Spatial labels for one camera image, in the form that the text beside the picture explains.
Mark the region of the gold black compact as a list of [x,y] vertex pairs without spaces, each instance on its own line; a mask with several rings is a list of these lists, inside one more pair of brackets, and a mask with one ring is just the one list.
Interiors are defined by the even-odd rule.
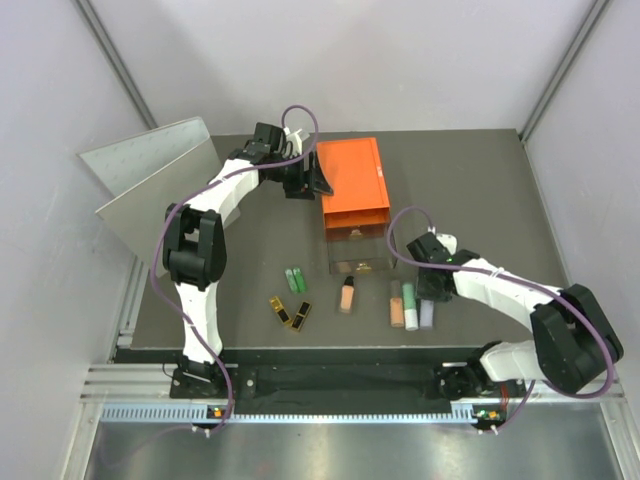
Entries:
[[300,331],[311,311],[311,308],[312,305],[309,302],[303,301],[291,322],[290,328],[295,331]]
[[286,311],[281,299],[278,296],[274,296],[269,300],[269,303],[272,310],[277,315],[279,321],[285,326],[290,326],[292,319],[289,313]]

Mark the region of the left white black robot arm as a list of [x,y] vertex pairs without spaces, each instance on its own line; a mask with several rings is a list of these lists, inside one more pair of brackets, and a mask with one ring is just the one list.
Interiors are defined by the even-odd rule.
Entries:
[[206,191],[167,208],[162,265],[178,292],[185,331],[171,397],[221,398],[230,391],[230,377],[216,361],[222,352],[216,298],[227,264],[224,223],[243,198],[264,181],[281,184],[290,199],[332,194],[317,153],[302,150],[304,139],[300,130],[257,124]]

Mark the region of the orange tube grey cap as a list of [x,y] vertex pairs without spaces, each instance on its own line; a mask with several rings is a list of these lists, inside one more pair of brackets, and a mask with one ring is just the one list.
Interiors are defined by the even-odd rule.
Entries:
[[390,325],[394,328],[404,327],[402,287],[398,280],[391,282]]

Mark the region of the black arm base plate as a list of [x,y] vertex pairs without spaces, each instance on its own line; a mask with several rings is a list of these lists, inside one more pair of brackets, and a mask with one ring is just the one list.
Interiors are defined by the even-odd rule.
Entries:
[[433,369],[425,365],[241,365],[227,375],[215,370],[210,379],[174,371],[173,398],[227,398],[237,402],[311,402],[322,394],[339,404],[349,395],[375,392],[408,394],[428,401],[462,398],[507,398],[522,391],[513,381],[478,382],[460,368]]

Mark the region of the orange drawer box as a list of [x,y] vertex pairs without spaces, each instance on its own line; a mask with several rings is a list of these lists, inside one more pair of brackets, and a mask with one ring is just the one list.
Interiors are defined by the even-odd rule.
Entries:
[[324,141],[320,166],[333,193],[322,198],[325,238],[374,238],[390,223],[390,198],[377,140],[373,137]]

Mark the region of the lilac white tube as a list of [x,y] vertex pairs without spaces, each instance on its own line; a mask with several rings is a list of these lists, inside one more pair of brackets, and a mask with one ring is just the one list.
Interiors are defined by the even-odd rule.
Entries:
[[422,299],[419,306],[419,328],[430,330],[434,325],[435,304],[431,300]]

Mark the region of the green lipstick tube right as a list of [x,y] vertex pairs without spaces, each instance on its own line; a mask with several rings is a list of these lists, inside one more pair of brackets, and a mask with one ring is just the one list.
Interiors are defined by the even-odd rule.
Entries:
[[304,278],[304,275],[302,274],[301,269],[299,267],[295,267],[293,269],[293,274],[294,274],[295,282],[298,288],[298,292],[305,293],[307,291],[307,283]]

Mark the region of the aluminium frame rail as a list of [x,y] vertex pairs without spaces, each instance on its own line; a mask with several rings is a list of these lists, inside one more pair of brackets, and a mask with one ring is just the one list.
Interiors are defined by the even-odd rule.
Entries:
[[[89,367],[81,398],[97,402],[145,402],[169,399],[172,380],[169,364],[96,364]],[[625,399],[619,381],[614,381],[606,394],[584,401],[620,402]],[[544,383],[536,383],[530,402],[567,403],[578,401],[551,390]]]

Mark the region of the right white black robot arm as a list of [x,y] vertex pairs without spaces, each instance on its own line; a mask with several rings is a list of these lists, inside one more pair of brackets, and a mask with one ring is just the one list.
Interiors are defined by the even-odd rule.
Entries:
[[544,381],[574,396],[624,356],[600,303],[581,284],[558,288],[528,281],[469,250],[452,252],[432,232],[407,249],[419,265],[419,299],[477,301],[532,334],[522,342],[492,341],[473,352],[464,374],[478,395],[490,395],[506,381],[526,380]]

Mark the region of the green lipstick tube left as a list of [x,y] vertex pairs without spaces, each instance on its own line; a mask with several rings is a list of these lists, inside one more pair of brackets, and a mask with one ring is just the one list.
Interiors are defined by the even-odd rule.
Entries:
[[297,293],[298,292],[298,286],[297,286],[297,282],[295,279],[295,276],[293,274],[293,271],[291,269],[286,269],[285,270],[285,277],[287,280],[287,283],[289,285],[289,288],[291,290],[292,293]]

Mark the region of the peach foundation bottle black cap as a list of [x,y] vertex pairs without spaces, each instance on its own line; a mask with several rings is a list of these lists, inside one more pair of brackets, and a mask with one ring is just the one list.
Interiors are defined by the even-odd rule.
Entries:
[[355,278],[352,275],[349,275],[345,278],[340,291],[339,311],[341,313],[350,314],[352,312],[354,294]]

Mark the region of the green white tube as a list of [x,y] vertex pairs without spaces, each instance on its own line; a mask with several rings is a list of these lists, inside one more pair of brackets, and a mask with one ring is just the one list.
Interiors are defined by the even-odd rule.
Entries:
[[416,331],[419,329],[419,319],[414,286],[411,283],[402,284],[402,297],[405,329]]

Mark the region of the clear acrylic drawer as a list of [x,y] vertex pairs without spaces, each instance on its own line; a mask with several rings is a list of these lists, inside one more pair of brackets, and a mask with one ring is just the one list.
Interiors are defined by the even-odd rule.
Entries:
[[355,275],[392,270],[397,259],[387,245],[389,224],[358,225],[325,232],[329,272]]

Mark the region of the green lipstick tube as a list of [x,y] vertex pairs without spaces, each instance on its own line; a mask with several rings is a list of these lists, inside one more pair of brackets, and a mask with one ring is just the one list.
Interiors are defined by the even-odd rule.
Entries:
[[297,282],[295,279],[295,276],[293,274],[293,271],[291,269],[286,269],[285,270],[285,277],[287,280],[287,283],[289,285],[289,288],[291,290],[292,293],[297,293],[298,292],[298,286],[297,286]]
[[293,269],[293,274],[294,274],[295,282],[298,288],[298,292],[305,293],[307,291],[307,283],[304,278],[304,275],[302,274],[301,269],[299,267],[295,267]]

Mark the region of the gold black compact right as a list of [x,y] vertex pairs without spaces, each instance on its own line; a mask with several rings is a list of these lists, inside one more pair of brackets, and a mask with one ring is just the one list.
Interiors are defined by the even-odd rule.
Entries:
[[303,301],[291,322],[290,328],[295,331],[300,331],[311,311],[311,308],[312,305],[309,302]]

